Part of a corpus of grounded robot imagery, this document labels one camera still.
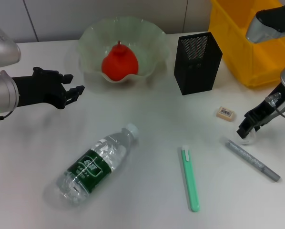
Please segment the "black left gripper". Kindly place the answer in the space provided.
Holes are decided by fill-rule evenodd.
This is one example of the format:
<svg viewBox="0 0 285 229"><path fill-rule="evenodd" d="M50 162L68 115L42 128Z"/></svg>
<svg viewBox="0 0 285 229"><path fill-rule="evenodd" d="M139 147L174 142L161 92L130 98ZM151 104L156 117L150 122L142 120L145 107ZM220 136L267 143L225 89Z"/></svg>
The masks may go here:
<svg viewBox="0 0 285 229"><path fill-rule="evenodd" d="M13 77L13 80L19 92L18 107L47 103L63 109L76 102L85 89L81 85L66 91L63 85L72 82L72 74L63 75L40 67L34 67L31 76Z"/></svg>

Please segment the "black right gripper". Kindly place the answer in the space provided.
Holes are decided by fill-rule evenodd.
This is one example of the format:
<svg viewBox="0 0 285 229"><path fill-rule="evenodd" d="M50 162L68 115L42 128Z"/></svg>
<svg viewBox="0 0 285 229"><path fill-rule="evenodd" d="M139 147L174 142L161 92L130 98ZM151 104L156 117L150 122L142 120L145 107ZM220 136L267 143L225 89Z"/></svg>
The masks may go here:
<svg viewBox="0 0 285 229"><path fill-rule="evenodd" d="M285 87L278 85L267 97L276 93L281 94L281 97L275 103L276 107L279 111L284 111L285 108L282 108L282 104L285 102ZM245 139L252 130L252 127L254 127L254 130L257 132L262 127L261 122L274 112L275 109L268 102L263 100L257 107L244 115L245 119L240 123L236 132L241 139Z"/></svg>

